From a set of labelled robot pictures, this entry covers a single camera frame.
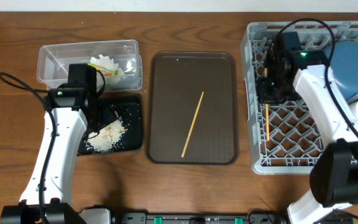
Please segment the white rice pile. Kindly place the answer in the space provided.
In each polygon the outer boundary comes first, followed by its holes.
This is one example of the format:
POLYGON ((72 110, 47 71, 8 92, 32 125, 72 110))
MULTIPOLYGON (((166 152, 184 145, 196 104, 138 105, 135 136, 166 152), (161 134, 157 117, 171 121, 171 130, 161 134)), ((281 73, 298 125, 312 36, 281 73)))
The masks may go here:
POLYGON ((107 125, 98 133, 91 133, 85 141, 85 146, 88 151, 94 153, 112 152, 122 146, 123 135, 127 129, 123 126, 121 120, 107 125))

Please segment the dark blue plate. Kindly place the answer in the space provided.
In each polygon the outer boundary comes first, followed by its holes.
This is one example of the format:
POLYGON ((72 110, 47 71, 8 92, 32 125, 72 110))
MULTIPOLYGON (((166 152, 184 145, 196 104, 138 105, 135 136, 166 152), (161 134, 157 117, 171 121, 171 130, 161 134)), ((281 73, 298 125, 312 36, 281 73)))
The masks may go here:
POLYGON ((349 100, 358 95, 358 42, 337 42, 331 68, 343 97, 349 100))

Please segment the yellow snack wrapper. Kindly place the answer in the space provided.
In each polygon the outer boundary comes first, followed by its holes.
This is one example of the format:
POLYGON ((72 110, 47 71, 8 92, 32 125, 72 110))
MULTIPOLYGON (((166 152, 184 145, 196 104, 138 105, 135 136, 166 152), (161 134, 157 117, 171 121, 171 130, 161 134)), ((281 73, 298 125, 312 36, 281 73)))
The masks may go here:
POLYGON ((108 70, 106 68, 103 68, 103 67, 100 67, 100 66, 97 66, 95 64, 92 64, 92 63, 88 63, 89 66, 92 66, 94 67, 95 69, 99 70, 100 72, 102 72, 102 74, 104 76, 116 76, 118 75, 118 71, 115 70, 115 71, 112 71, 112 70, 108 70))

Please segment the white tissue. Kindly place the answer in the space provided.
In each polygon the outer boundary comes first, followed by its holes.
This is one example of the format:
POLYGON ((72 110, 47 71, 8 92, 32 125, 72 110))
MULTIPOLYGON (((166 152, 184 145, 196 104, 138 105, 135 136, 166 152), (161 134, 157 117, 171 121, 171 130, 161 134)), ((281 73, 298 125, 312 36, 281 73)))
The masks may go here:
POLYGON ((125 73, 119 67, 119 64, 115 63, 114 59, 110 58, 109 56, 104 56, 102 54, 99 54, 99 58, 91 57, 91 60, 89 63, 106 68, 108 70, 112 70, 112 71, 117 70, 118 71, 118 75, 116 75, 116 76, 104 76, 103 75, 106 80, 106 84, 108 84, 108 85, 115 85, 125 77, 125 73))

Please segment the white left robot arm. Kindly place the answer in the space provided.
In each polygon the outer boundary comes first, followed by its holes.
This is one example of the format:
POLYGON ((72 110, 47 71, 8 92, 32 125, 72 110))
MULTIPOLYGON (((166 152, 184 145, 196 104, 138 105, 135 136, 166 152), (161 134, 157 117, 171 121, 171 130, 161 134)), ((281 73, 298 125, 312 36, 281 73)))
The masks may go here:
POLYGON ((57 88, 33 89, 6 72, 0 79, 31 92, 43 105, 45 126, 42 143, 29 183, 17 205, 3 207, 1 223, 112 223, 110 209, 95 205, 76 212, 71 190, 80 144, 117 118, 101 104, 104 88, 98 88, 101 71, 86 63, 71 64, 68 80, 57 88))

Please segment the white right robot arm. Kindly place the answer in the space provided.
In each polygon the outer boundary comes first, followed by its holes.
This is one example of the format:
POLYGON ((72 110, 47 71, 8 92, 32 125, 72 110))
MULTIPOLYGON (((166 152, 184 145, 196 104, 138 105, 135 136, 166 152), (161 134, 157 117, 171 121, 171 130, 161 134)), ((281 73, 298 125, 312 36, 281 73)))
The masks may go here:
POLYGON ((302 99, 323 142, 310 189, 287 207, 286 223, 320 223, 358 203, 358 119, 336 85, 331 59, 321 50, 302 50, 297 32, 279 32, 258 80, 260 103, 302 99))

